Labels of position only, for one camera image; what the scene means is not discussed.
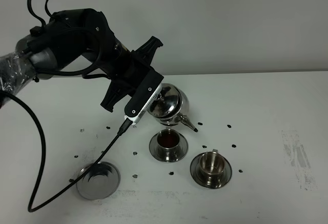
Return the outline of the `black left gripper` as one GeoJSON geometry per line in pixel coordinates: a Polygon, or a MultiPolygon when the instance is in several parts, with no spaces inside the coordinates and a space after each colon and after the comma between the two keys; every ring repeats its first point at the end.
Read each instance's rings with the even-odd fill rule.
{"type": "Polygon", "coordinates": [[[163,76],[151,66],[157,48],[162,42],[151,37],[137,50],[129,51],[115,36],[107,37],[107,77],[111,80],[100,105],[113,112],[114,105],[125,96],[131,98],[139,86],[157,87],[163,76]]]}

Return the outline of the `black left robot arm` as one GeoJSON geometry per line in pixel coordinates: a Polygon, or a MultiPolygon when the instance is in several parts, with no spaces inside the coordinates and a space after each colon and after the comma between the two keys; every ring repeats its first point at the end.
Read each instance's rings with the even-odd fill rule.
{"type": "Polygon", "coordinates": [[[34,27],[1,62],[1,89],[17,94],[33,78],[76,76],[110,80],[101,106],[109,112],[125,96],[128,117],[145,111],[160,91],[163,76],[151,66],[162,42],[151,37],[128,50],[110,29],[104,14],[94,9],[65,10],[34,27]]]}

